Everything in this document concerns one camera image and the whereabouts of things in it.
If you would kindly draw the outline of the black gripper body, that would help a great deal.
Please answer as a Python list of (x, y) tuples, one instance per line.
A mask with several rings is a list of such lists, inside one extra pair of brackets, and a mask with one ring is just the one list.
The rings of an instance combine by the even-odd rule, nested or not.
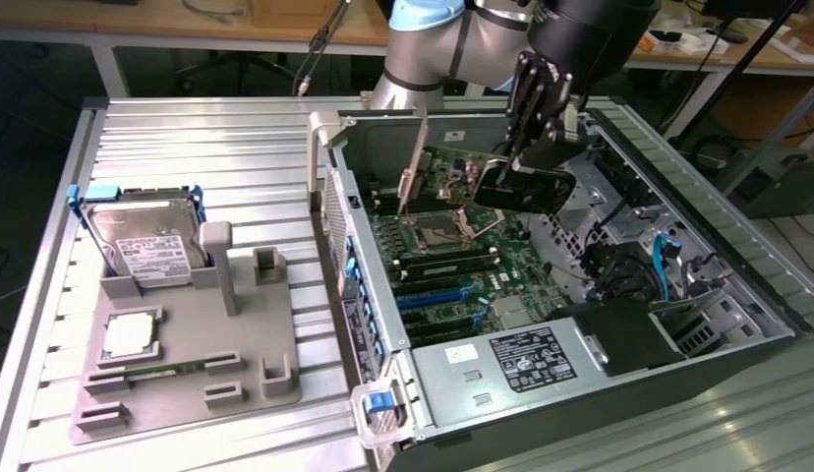
[(535, 4), (528, 45), (584, 95), (623, 67), (660, 11), (655, 0), (542, 0)]

